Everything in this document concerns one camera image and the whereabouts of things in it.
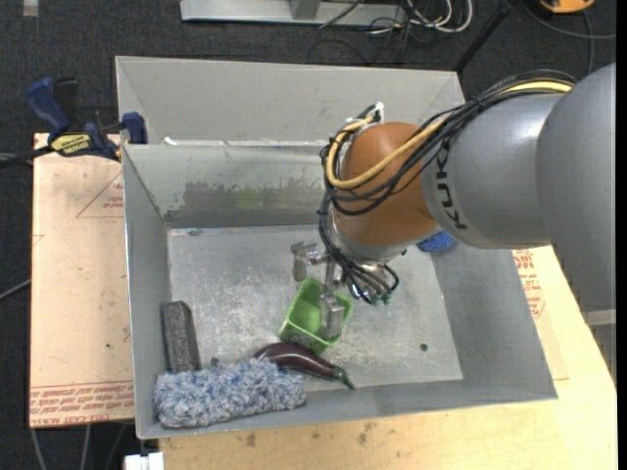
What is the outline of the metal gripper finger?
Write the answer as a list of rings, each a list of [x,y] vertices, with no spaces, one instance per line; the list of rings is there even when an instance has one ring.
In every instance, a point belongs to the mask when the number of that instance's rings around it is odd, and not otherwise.
[[[326,286],[322,287],[319,298],[320,328],[319,335],[324,340],[332,340],[341,335],[345,313],[344,306],[334,292]]]
[[[319,251],[315,241],[292,244],[290,251],[293,255],[292,275],[296,282],[303,282],[308,277],[310,266],[324,263],[324,254]]]

